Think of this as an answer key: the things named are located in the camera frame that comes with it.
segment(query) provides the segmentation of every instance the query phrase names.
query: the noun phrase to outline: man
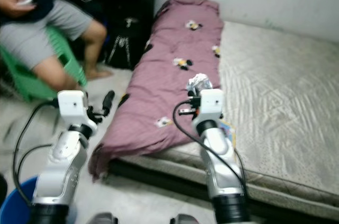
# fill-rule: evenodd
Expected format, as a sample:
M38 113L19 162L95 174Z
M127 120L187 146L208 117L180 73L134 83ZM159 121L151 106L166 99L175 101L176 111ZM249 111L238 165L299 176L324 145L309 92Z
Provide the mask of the man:
M109 76L98 71L96 62L106 38L106 29L77 7L63 0L0 0L0 43L41 80L56 91L80 89L57 59L46 33L46 26L62 30L71 40L85 41L84 70L88 79Z

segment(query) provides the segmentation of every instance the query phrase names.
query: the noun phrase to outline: blue bucket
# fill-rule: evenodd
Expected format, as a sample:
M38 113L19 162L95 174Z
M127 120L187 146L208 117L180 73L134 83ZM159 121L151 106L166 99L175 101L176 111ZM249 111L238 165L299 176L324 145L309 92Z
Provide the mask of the blue bucket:
M22 190L29 200L32 200L37 177L33 177L21 184ZM76 209L70 208L67 223L74 223ZM21 198L17 189L6 198L0 209L0 224L27 224L30 217L30 209Z

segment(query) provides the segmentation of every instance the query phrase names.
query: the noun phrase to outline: white robotic arm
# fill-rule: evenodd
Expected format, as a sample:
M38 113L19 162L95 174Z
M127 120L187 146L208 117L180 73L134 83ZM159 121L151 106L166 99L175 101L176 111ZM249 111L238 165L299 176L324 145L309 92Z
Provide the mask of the white robotic arm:
M103 111L94 113L82 91L58 93L60 114L68 127L53 145L43 172L39 175L28 223L66 223L81 168L86 162L88 140L97 132L97 123L107 116L114 92L103 101Z
M218 224L249 222L244 177L235 161L235 150L219 124L224 94L220 89L213 89L205 74L190 79L187 90L190 99L183 103L189 103L192 108L180 110L179 115L193 114L192 126L200 140L182 130L175 113L173 120L180 130L202 146L201 157L206 167L207 188L216 221Z

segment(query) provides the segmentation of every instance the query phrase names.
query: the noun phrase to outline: purple blanket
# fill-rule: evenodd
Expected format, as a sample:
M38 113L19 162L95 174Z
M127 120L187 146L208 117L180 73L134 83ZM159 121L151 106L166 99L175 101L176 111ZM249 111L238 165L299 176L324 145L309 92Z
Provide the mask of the purple blanket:
M193 20L198 29L186 27ZM187 81L197 73L208 75L220 87L218 58L212 47L220 44L224 23L219 6L209 0L169 0L157 14L150 45L137 65L127 89L129 98L118 108L104 138L94 150L88 168L98 177L110 160L144 155L190 142L175 125L159 127L164 117L172 119L175 105L187 99ZM175 58L193 62L188 70L173 64ZM179 117L193 133L190 115Z

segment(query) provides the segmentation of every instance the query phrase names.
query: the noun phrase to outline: white mattress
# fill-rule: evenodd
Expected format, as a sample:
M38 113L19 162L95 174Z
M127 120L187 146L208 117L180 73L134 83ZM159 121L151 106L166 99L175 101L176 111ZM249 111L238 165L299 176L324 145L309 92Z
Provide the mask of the white mattress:
M250 196L339 221L339 44L226 22L221 49ZM124 160L205 183L194 143Z

